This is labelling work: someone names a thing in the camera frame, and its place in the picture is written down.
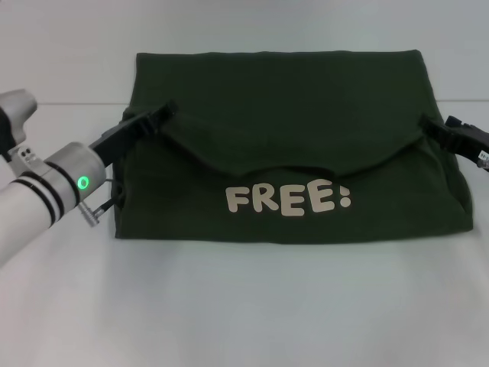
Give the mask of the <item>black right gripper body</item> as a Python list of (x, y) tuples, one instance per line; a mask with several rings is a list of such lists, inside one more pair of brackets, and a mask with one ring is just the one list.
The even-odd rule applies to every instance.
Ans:
[(470, 161), (489, 161), (489, 133), (454, 116), (445, 122), (449, 139), (445, 149)]

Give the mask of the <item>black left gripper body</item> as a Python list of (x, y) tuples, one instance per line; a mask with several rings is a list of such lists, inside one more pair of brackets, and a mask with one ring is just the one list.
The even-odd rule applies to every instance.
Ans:
[(131, 119), (104, 132), (89, 147), (109, 166), (131, 150), (148, 133), (146, 119)]

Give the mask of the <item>dark green shirt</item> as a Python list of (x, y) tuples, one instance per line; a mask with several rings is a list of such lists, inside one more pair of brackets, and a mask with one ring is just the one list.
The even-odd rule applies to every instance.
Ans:
[(147, 54), (125, 118), (176, 114), (113, 176), (118, 239), (340, 244), (473, 228), (418, 50)]

